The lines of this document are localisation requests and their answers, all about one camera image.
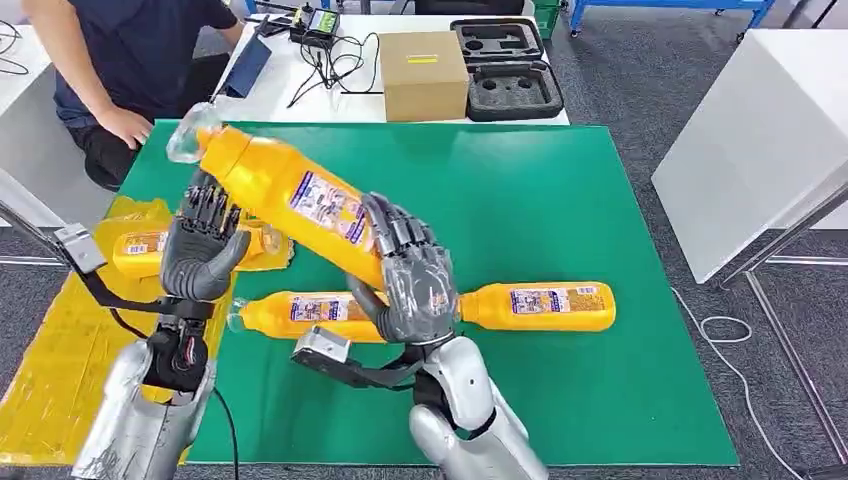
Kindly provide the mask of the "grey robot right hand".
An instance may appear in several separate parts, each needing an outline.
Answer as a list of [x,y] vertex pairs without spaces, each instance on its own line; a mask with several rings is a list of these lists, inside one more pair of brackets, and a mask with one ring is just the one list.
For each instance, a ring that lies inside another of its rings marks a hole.
[[375,234],[387,299],[354,275],[347,284],[354,299],[389,343],[432,343],[453,333],[458,298],[450,252],[430,226],[386,197],[362,196]]

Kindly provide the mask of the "person's right hand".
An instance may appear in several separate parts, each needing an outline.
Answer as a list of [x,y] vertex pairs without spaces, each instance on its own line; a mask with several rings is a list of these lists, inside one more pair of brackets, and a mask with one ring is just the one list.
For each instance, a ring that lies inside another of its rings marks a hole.
[[131,150],[143,146],[153,129],[146,118],[115,105],[97,110],[94,116],[105,130],[124,141]]

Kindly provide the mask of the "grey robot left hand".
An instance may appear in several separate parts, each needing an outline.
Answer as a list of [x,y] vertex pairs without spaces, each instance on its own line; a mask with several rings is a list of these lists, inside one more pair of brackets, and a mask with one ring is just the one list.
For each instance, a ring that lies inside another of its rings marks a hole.
[[168,229],[160,267],[164,291],[214,301],[230,287],[250,234],[238,228],[241,208],[210,174],[197,169]]

